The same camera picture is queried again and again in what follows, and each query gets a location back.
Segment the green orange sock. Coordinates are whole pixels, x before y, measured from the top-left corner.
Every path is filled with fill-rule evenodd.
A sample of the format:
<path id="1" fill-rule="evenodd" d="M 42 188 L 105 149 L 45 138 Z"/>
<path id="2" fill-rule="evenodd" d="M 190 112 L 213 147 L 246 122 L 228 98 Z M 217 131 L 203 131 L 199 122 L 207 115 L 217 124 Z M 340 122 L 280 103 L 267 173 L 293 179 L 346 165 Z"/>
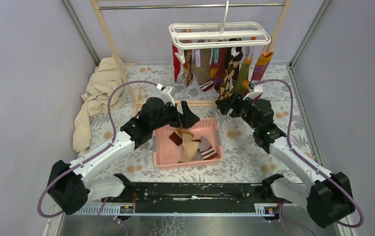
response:
<path id="1" fill-rule="evenodd" d="M 243 60 L 243 63 L 238 74 L 238 78 L 233 89 L 231 90 L 231 94 L 243 94 L 249 89 L 249 70 L 252 59 L 253 57 L 250 56 L 250 58 L 245 58 Z"/>

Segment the striped beige maroon sock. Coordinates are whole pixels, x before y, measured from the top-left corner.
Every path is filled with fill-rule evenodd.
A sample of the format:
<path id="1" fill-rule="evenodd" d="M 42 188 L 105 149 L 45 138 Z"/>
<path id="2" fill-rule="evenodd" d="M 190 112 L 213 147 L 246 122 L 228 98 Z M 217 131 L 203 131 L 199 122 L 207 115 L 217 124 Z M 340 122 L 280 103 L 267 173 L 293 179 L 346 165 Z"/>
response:
<path id="1" fill-rule="evenodd" d="M 169 136 L 169 139 L 177 146 L 183 147 L 179 163 L 190 162 L 196 155 L 200 139 L 194 138 L 194 133 L 185 128 L 177 128 Z"/>

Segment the pink plastic basket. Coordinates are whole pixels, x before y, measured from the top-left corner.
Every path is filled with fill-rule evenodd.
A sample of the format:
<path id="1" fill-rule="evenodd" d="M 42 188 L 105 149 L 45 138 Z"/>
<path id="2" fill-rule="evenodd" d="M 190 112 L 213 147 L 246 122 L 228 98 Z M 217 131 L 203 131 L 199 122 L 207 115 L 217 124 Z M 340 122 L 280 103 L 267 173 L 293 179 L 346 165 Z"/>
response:
<path id="1" fill-rule="evenodd" d="M 154 165 L 161 170 L 177 168 L 190 168 L 196 166 L 217 165 L 223 159 L 223 146 L 219 134 L 219 126 L 215 118 L 202 118 L 189 129 L 196 138 L 206 137 L 217 153 L 217 157 L 211 160 L 196 160 L 188 163 L 179 163 L 182 157 L 183 147 L 177 146 L 170 139 L 175 131 L 169 125 L 159 128 L 153 132 L 153 157 Z"/>

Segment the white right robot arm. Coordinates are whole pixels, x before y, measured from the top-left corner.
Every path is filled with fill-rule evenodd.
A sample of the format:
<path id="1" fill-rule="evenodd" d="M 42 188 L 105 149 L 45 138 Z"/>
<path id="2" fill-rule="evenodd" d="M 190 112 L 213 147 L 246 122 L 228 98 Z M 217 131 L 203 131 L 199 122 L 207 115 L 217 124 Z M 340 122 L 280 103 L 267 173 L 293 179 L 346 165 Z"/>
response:
<path id="1" fill-rule="evenodd" d="M 307 210 L 318 226 L 326 228 L 355 212 L 348 177 L 342 172 L 332 173 L 304 157 L 290 138 L 274 123 L 271 103 L 259 99 L 256 103 L 241 95 L 216 101 L 223 115 L 242 118 L 253 129 L 256 144 L 283 162 L 301 181 L 296 184 L 276 175 L 263 181 L 261 196 L 272 203 L 281 198 Z"/>

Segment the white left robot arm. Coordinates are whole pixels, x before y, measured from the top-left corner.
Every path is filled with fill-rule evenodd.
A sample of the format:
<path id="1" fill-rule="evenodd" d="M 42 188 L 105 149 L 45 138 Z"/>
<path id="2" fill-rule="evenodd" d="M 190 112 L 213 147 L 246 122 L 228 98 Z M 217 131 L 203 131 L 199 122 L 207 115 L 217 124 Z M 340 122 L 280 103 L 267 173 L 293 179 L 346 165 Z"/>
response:
<path id="1" fill-rule="evenodd" d="M 132 190 L 121 179 L 116 176 L 105 179 L 93 177 L 115 158 L 136 150 L 150 140 L 156 129 L 167 125 L 191 128 L 200 121 L 186 101 L 181 101 L 181 107 L 179 112 L 177 106 L 164 103 L 158 97 L 147 99 L 141 111 L 122 125 L 103 146 L 69 163 L 56 162 L 51 168 L 45 192 L 67 215 L 76 213 L 92 200 L 115 197 L 119 202 L 126 202 Z"/>

